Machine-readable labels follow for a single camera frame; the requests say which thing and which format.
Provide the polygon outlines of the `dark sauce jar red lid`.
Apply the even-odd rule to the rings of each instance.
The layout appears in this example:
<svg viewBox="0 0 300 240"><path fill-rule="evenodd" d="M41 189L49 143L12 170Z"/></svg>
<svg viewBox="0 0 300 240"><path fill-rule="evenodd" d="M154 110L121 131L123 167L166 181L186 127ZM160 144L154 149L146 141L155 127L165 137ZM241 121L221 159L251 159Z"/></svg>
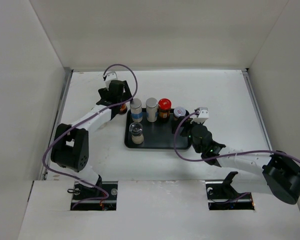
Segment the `dark sauce jar red lid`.
<svg viewBox="0 0 300 240"><path fill-rule="evenodd" d="M127 104L126 103L122 104L119 110L119 114L124 115L127 113L127 111L128 111Z"/></svg>

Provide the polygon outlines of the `peppercorn bottle blue label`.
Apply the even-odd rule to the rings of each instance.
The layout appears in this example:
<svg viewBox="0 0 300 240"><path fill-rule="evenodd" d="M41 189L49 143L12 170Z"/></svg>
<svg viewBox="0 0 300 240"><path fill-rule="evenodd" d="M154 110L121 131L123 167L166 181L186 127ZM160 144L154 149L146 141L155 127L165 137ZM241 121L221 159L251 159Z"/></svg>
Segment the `peppercorn bottle blue label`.
<svg viewBox="0 0 300 240"><path fill-rule="evenodd" d="M130 116L136 123L140 123L143 120L142 101L138 98L134 98L129 103Z"/></svg>

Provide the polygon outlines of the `peppercorn bottle silver cap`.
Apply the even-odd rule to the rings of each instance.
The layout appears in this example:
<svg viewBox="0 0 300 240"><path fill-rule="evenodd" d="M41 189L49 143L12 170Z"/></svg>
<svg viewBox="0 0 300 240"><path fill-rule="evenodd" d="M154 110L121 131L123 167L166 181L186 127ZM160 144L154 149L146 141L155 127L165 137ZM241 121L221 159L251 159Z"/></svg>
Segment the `peppercorn bottle silver cap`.
<svg viewBox="0 0 300 240"><path fill-rule="evenodd" d="M154 123L158 116L158 101L154 97L150 97L146 100L145 106L147 120Z"/></svg>

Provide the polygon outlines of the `small jar pink label lid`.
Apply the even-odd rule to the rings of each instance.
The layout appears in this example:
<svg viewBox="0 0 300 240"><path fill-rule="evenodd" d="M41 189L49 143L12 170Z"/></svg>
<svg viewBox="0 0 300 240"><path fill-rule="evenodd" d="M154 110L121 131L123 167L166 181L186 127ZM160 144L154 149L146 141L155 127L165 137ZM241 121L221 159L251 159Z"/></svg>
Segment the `small jar pink label lid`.
<svg viewBox="0 0 300 240"><path fill-rule="evenodd" d="M182 120L187 114L187 111L184 107L177 106L173 110L173 121L177 122L179 120Z"/></svg>

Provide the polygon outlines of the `pepper grinder clear cap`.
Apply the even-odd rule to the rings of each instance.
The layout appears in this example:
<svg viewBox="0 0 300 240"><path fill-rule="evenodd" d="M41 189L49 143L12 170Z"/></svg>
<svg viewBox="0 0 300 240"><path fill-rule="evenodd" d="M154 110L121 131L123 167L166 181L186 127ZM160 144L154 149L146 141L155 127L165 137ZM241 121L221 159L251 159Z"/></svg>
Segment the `pepper grinder clear cap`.
<svg viewBox="0 0 300 240"><path fill-rule="evenodd" d="M129 126L131 140L134 144L139 145L144 141L143 125L140 122L133 122Z"/></svg>

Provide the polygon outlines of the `orange sauce jar red lid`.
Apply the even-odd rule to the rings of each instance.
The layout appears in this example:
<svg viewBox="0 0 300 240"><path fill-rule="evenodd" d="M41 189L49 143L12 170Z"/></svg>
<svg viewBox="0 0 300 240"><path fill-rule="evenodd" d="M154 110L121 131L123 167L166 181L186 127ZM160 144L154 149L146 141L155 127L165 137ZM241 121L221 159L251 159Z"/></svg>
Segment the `orange sauce jar red lid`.
<svg viewBox="0 0 300 240"><path fill-rule="evenodd" d="M162 123L166 123L170 118L172 103L168 98L158 101L158 118Z"/></svg>

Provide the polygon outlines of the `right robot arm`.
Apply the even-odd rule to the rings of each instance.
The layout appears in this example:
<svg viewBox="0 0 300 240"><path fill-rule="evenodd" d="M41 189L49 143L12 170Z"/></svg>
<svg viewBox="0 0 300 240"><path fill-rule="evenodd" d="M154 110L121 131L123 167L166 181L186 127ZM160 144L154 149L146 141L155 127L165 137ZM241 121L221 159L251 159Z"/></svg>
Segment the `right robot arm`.
<svg viewBox="0 0 300 240"><path fill-rule="evenodd" d="M282 151L235 150L214 141L207 127L189 116L176 122L173 133L189 139L201 162L233 170L220 184L226 197L252 192L272 194L290 205L298 202L300 160L295 157Z"/></svg>

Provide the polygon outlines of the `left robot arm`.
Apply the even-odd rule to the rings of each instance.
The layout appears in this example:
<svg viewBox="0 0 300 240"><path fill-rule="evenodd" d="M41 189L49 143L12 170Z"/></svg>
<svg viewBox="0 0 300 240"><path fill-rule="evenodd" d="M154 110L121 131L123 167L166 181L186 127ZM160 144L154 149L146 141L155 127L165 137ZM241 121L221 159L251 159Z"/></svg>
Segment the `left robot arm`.
<svg viewBox="0 0 300 240"><path fill-rule="evenodd" d="M98 93L100 100L85 116L71 124L58 125L54 139L66 135L52 147L50 154L53 163L80 180L86 195L93 200L102 195L102 184L100 175L88 164L89 135L118 115L123 102L132 97L127 81L117 79L108 80Z"/></svg>

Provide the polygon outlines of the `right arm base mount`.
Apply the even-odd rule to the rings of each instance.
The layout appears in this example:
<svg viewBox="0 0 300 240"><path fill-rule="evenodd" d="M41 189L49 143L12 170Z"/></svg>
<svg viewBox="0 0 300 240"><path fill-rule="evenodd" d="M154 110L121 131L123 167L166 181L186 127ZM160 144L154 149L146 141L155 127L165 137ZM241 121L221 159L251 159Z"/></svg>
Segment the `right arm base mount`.
<svg viewBox="0 0 300 240"><path fill-rule="evenodd" d="M237 192L231 183L237 171L231 171L223 180L205 182L208 209L210 211L255 210L251 193Z"/></svg>

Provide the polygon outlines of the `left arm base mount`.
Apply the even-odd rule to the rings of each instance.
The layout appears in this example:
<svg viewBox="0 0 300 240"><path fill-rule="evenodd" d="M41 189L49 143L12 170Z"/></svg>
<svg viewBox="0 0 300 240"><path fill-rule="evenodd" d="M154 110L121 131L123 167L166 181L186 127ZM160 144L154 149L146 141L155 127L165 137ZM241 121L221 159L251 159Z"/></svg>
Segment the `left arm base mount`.
<svg viewBox="0 0 300 240"><path fill-rule="evenodd" d="M71 211L115 211L117 209L118 197L118 182L117 181L103 181L101 188L105 190L109 197L95 188L89 188L74 183L73 188L67 190L71 194Z"/></svg>

